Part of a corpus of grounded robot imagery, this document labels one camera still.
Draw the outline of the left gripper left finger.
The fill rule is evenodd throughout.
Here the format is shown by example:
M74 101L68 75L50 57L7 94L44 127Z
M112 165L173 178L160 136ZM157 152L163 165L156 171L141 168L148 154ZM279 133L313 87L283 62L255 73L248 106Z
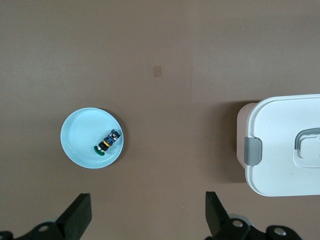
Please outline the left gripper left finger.
M38 224L19 240L79 240L92 220L91 195L81 193L55 220Z

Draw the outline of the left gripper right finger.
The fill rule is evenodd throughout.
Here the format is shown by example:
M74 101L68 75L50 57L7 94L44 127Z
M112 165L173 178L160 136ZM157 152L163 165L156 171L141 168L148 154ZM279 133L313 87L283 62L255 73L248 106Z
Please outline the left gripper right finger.
M270 225L264 232L256 229L244 216L228 214L212 191L205 193L205 219L211 236L208 240L300 240L301 237L291 228Z

